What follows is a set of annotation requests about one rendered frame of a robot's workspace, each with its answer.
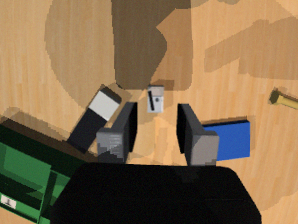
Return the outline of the green three-compartment bin rack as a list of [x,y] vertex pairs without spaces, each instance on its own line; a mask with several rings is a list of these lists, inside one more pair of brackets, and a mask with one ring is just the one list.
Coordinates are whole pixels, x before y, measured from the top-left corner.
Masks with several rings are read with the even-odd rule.
[[50,224],[52,205],[83,163],[0,124],[0,207],[35,224]]

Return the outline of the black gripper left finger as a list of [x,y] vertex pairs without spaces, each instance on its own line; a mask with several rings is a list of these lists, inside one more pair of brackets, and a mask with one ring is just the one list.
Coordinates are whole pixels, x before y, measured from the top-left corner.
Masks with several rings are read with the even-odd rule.
[[96,133],[98,162],[126,164],[129,152],[133,152],[137,121],[138,102],[126,102],[111,128],[99,129]]

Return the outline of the brass bolt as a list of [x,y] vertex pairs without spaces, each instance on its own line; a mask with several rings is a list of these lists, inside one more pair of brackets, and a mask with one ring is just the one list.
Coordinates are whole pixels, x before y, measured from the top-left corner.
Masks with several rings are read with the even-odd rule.
[[278,90],[272,93],[270,101],[271,101],[272,105],[275,105],[275,106],[277,106],[279,104],[283,104],[283,105],[298,109],[298,101],[284,97],[282,95],[282,92],[280,92]]

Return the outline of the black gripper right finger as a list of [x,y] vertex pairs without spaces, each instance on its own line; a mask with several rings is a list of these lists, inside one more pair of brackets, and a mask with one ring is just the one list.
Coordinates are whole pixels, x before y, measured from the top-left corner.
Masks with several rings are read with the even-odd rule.
[[203,128],[189,103],[178,103],[176,135],[187,166],[216,166],[219,136]]

